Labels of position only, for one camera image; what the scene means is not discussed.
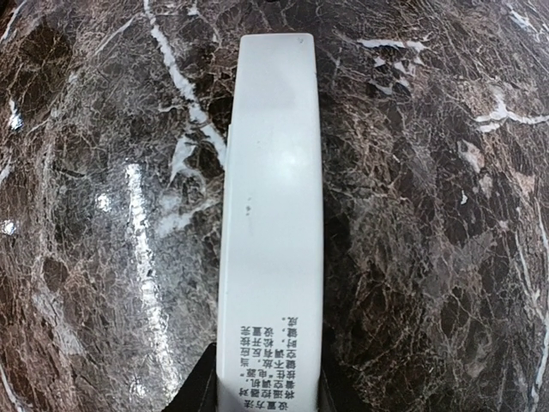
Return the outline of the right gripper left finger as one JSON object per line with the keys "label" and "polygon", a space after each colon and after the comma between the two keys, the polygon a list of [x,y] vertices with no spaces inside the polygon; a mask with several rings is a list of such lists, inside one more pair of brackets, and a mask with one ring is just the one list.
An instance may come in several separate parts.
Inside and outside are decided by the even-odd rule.
{"label": "right gripper left finger", "polygon": [[210,343],[163,412],[215,412],[217,408],[216,343]]}

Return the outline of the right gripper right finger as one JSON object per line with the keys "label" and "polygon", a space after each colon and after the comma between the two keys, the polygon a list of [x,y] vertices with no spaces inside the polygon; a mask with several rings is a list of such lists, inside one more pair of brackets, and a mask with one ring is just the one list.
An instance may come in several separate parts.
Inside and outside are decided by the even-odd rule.
{"label": "right gripper right finger", "polygon": [[351,412],[355,410],[352,387],[332,352],[334,343],[334,331],[324,326],[319,379],[319,411]]}

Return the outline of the white remote control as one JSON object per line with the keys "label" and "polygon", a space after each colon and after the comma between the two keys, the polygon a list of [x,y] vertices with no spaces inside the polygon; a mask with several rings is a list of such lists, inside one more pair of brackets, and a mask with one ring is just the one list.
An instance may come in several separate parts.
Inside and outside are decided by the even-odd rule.
{"label": "white remote control", "polygon": [[228,128],[220,411],[314,411],[323,334],[323,172],[314,39],[244,36]]}

